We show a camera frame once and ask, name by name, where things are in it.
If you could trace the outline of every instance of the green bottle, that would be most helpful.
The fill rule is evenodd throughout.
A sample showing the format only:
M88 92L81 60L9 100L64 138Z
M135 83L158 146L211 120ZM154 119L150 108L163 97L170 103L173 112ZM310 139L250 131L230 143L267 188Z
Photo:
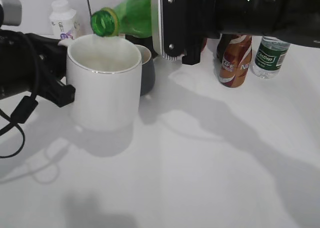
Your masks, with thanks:
M151 0L126 0L114 9L103 8L92 15L91 28L102 37L118 34L151 37Z

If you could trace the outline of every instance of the bottle cap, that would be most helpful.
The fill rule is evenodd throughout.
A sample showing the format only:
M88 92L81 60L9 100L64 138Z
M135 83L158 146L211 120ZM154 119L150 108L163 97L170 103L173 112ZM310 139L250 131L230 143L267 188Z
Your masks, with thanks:
M54 1L51 6L53 11L57 13L64 13L71 9L67 0Z

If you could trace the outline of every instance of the white cup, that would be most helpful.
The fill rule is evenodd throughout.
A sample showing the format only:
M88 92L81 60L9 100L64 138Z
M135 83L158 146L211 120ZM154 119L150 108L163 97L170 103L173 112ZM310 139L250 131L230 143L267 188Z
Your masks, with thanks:
M142 57L119 38L82 36L68 47L66 82L75 87L71 116L84 128L116 131L130 125L139 109Z

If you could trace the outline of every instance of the dark gray cup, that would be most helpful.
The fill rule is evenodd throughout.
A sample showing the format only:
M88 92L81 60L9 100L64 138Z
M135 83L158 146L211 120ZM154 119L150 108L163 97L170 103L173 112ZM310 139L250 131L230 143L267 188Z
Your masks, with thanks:
M140 95L143 96L149 93L155 86L155 64L151 51L148 48L142 45L136 45L136 47L140 50L142 56L142 79Z

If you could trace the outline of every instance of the white wall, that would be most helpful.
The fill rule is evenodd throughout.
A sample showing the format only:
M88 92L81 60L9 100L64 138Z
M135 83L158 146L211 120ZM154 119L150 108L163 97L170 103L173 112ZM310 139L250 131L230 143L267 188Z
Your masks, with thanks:
M6 27L24 33L52 34L49 15L52 12L51 3L54 0L20 0L22 3L22 24L20 27ZM68 0L70 5L76 9L81 21L85 26L86 33L90 33L89 11L86 0ZM90 0L92 12L102 7L114 7L122 0Z

